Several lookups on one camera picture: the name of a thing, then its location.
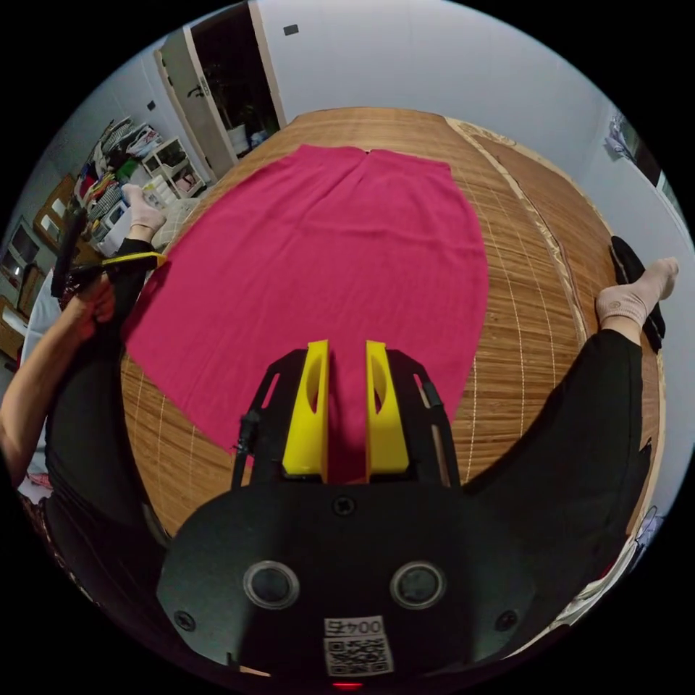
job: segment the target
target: qr code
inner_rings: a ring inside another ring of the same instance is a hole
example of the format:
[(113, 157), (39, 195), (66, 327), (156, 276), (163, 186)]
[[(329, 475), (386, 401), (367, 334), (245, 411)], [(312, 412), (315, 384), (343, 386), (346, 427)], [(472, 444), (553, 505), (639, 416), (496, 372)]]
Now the qr code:
[(329, 675), (377, 675), (393, 671), (385, 635), (324, 639)]

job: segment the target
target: beige sock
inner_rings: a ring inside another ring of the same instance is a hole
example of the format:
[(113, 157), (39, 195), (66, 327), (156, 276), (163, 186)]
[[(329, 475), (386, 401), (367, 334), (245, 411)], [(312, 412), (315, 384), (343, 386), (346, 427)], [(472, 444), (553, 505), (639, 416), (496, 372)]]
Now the beige sock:
[(123, 195), (130, 204), (130, 226), (141, 224), (156, 232), (167, 221), (163, 212), (153, 208), (145, 200), (145, 194), (140, 186), (127, 183), (123, 186)]
[(676, 275), (676, 259), (661, 258), (652, 263), (642, 277), (631, 285), (607, 287), (596, 298), (599, 321), (610, 316), (627, 316), (643, 326), (657, 303), (670, 297)]

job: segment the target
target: printed label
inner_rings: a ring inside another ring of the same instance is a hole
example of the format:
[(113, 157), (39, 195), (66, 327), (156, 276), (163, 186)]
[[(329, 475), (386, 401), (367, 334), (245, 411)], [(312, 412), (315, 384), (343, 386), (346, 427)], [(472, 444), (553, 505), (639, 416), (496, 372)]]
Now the printed label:
[(393, 673), (393, 657), (381, 615), (327, 618), (324, 632), (328, 675), (352, 677)]

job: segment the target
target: bamboo mat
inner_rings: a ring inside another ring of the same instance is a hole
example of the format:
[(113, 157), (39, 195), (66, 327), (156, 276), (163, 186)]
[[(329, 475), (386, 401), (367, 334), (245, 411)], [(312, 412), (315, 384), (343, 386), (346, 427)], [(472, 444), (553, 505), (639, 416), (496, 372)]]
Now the bamboo mat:
[[(489, 263), (488, 311), (452, 425), (461, 479), (470, 480), (528, 429), (587, 331), (595, 330), (593, 298), (615, 281), (609, 232), (573, 186), (537, 161), (519, 159), (524, 155), (513, 148), (457, 132), (433, 114), (365, 108), (295, 119), (229, 172), (180, 236), (231, 187), (303, 143), (445, 161), (478, 214)], [(645, 433), (654, 430), (655, 439), (657, 372), (645, 361)], [(201, 435), (127, 355), (122, 390), (143, 483), (164, 528), (175, 534), (195, 509), (229, 489), (230, 452)]]

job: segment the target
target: red garment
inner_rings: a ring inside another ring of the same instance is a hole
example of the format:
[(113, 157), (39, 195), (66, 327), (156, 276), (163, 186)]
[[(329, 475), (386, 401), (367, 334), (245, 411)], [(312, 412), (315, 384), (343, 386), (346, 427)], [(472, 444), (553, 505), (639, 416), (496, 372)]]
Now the red garment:
[(231, 189), (169, 258), (127, 349), (218, 445), (236, 443), (268, 365), (314, 340), (334, 356), (333, 482), (364, 475), (366, 340), (421, 362), (455, 415), (488, 278), (478, 219), (445, 163), (301, 146)]

